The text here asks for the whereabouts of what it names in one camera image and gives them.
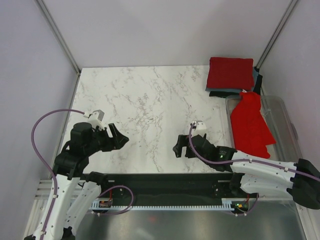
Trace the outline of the dark red t-shirt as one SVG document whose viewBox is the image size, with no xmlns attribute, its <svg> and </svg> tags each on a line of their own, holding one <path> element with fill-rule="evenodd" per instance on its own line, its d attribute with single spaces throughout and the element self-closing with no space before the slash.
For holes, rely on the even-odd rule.
<svg viewBox="0 0 320 240">
<path fill-rule="evenodd" d="M 244 89 L 254 86 L 252 58 L 211 57 L 206 87 L 209 89 Z"/>
</svg>

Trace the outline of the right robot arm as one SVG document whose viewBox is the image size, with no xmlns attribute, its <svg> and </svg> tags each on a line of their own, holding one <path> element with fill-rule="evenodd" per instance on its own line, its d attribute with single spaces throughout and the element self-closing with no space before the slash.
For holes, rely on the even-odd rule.
<svg viewBox="0 0 320 240">
<path fill-rule="evenodd" d="M 175 156 L 198 158 L 219 172 L 233 173 L 229 191 L 235 197 L 244 193 L 266 196 L 291 196 L 303 207 L 320 208 L 320 172 L 309 161 L 275 161 L 249 155 L 227 146 L 215 146 L 205 136 L 179 135 L 172 148 Z"/>
</svg>

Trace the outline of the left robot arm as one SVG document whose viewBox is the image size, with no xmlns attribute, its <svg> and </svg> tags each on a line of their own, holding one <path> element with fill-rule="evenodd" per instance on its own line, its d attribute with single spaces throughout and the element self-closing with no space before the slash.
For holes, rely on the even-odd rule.
<svg viewBox="0 0 320 240">
<path fill-rule="evenodd" d="M 70 131 L 53 165 L 52 186 L 42 218 L 28 240 L 74 240 L 93 201 L 106 196 L 110 185 L 105 173 L 83 171 L 98 152 L 120 150 L 129 138 L 113 123 L 79 122 Z"/>
</svg>

